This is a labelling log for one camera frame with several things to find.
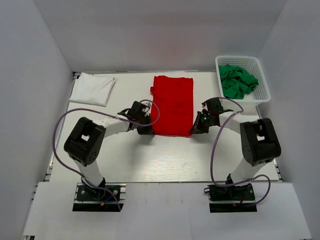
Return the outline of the red t shirt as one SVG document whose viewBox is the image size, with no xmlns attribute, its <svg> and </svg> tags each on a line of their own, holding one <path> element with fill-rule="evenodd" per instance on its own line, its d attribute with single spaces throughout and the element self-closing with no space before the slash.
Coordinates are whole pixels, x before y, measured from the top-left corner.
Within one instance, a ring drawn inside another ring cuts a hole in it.
<svg viewBox="0 0 320 240">
<path fill-rule="evenodd" d="M 190 137 L 194 123 L 194 80 L 187 77 L 155 76 L 151 121 L 154 135 Z"/>
</svg>

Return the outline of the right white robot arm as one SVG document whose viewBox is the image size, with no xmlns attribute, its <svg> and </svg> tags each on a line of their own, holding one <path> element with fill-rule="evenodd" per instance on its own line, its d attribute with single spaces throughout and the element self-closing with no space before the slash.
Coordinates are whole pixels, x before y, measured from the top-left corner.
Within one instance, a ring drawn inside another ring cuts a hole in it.
<svg viewBox="0 0 320 240">
<path fill-rule="evenodd" d="M 189 133 L 207 134 L 210 127 L 219 130 L 213 142 L 210 156 L 210 178 L 218 188 L 226 188 L 226 195 L 236 200 L 244 193 L 244 187 L 257 178 L 270 178 L 257 174 L 266 164 L 281 155 L 282 149 L 273 122 L 270 118 L 251 119 L 244 115 L 245 109 L 235 100 L 225 97 L 213 97 L 202 103 L 202 110 Z M 218 141 L 224 129 L 240 135 L 242 159 L 235 170 L 228 175 L 227 182 L 220 184 L 214 177 L 214 158 Z"/>
</svg>

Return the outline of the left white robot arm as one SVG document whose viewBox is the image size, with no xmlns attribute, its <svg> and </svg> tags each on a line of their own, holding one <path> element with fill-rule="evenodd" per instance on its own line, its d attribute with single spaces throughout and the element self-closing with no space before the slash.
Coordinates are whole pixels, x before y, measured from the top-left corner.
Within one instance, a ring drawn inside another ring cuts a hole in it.
<svg viewBox="0 0 320 240">
<path fill-rule="evenodd" d="M 99 200 L 106 193 L 106 181 L 96 162 L 104 139 L 134 130 L 139 135 L 152 135 L 151 108 L 149 100 L 134 101 L 116 115 L 103 113 L 105 118 L 100 120 L 81 117 L 77 121 L 63 149 L 76 163 L 81 181 L 94 199 Z"/>
</svg>

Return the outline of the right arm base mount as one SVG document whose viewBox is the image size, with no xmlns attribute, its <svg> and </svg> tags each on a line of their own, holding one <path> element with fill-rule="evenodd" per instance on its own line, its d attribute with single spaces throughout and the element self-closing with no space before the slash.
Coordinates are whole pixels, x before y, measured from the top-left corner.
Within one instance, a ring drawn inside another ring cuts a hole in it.
<svg viewBox="0 0 320 240">
<path fill-rule="evenodd" d="M 218 187 L 208 185 L 203 192 L 209 197 L 210 213 L 254 213 L 257 212 L 252 184 L 244 186 Z"/>
</svg>

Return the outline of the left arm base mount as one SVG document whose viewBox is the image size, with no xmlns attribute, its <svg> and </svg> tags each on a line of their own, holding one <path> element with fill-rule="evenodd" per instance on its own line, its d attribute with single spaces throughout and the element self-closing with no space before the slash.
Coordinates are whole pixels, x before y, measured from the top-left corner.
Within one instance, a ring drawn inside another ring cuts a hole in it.
<svg viewBox="0 0 320 240">
<path fill-rule="evenodd" d="M 78 183 L 75 189 L 73 212 L 101 212 L 101 213 L 116 213 L 120 212 L 125 203 L 126 184 L 106 184 L 105 187 L 109 189 L 116 197 L 118 204 L 112 195 L 105 190 L 97 190 L 95 194 L 83 183 Z"/>
</svg>

